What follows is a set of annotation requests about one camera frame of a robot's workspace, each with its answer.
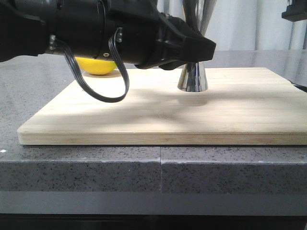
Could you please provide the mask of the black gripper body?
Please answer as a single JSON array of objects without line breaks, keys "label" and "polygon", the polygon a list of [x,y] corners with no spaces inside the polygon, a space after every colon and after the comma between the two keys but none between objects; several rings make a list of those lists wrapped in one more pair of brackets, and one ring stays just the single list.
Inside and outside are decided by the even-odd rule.
[{"label": "black gripper body", "polygon": [[186,64],[181,51],[187,25],[178,17],[161,13],[154,0],[105,0],[103,53],[115,37],[124,63],[139,69],[160,67],[173,70]]},{"label": "black gripper body", "polygon": [[282,18],[288,21],[302,21],[307,19],[307,0],[288,0],[286,11]]}]

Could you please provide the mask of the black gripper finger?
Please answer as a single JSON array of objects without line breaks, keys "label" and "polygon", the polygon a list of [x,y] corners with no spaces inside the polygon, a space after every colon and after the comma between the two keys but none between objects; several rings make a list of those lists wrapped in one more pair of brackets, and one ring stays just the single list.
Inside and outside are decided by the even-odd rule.
[{"label": "black gripper finger", "polygon": [[158,67],[175,69],[183,64],[213,58],[216,43],[205,38],[191,19],[161,16],[158,36]]}]

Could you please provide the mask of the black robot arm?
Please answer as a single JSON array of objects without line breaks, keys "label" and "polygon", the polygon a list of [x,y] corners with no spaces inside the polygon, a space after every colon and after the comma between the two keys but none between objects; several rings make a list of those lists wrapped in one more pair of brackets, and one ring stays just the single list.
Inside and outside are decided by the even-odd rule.
[{"label": "black robot arm", "polygon": [[54,35],[78,57],[105,60],[118,28],[120,57],[140,69],[211,60],[216,47],[182,19],[160,13],[154,0],[3,0],[0,59],[49,53]]}]

